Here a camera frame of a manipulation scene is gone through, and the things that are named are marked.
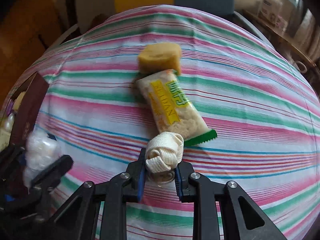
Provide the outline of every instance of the clear plastic wrap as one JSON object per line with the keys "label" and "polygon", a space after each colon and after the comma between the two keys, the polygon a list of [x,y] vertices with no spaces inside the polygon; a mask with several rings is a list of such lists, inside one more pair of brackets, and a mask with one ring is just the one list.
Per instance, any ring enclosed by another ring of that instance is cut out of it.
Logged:
{"label": "clear plastic wrap", "polygon": [[57,141],[43,131],[30,133],[26,146],[27,166],[23,172],[23,183],[29,188],[31,180],[60,157],[60,148]]}
{"label": "clear plastic wrap", "polygon": [[185,146],[211,140],[217,136],[208,128],[193,104],[179,87],[173,70],[164,70],[137,80],[143,97],[151,105],[159,132],[182,135]]}

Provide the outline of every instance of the purple object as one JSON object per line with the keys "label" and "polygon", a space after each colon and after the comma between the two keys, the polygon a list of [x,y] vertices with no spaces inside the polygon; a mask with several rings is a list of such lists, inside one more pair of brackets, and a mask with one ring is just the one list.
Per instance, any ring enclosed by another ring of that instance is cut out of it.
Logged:
{"label": "purple object", "polygon": [[8,103],[8,105],[7,105],[7,108],[6,108],[6,110],[5,110],[5,114],[6,114],[7,116],[9,116],[9,114],[11,113],[12,107],[13,107],[13,100],[10,99],[10,101],[9,101],[9,103]]}

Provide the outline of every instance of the striped tablecloth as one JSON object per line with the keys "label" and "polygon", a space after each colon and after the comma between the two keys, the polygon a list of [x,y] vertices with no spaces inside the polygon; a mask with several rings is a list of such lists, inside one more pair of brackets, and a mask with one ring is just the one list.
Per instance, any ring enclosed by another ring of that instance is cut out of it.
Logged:
{"label": "striped tablecloth", "polygon": [[[302,239],[320,211],[315,93],[253,35],[174,6],[112,16],[46,52],[12,89],[34,71],[50,83],[36,129],[54,134],[75,161],[53,194],[55,206],[84,181],[99,183],[125,171],[157,134],[134,80],[139,52],[163,41],[180,44],[180,85],[218,133],[216,140],[185,148],[183,160],[213,181],[237,181],[288,239]],[[192,223],[193,205],[179,202],[174,183],[147,183],[142,203],[127,205],[128,239],[192,239]]]}

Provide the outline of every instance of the open box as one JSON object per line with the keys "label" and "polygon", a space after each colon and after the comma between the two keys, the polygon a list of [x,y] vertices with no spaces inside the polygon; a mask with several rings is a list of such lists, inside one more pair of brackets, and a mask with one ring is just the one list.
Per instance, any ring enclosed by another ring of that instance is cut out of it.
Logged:
{"label": "open box", "polygon": [[[14,101],[21,92],[26,92],[14,118],[9,144],[19,146],[25,145],[28,134],[33,130],[39,109],[48,88],[49,84],[38,72],[36,72],[12,95],[11,100]],[[4,113],[1,127],[6,118],[7,116]]]}

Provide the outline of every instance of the rolled white strap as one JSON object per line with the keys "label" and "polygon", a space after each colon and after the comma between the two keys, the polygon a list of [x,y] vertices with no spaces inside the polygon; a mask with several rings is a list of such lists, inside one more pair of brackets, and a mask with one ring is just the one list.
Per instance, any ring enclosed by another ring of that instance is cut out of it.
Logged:
{"label": "rolled white strap", "polygon": [[170,171],[182,160],[183,137],[178,133],[163,132],[149,141],[146,167],[151,173]]}

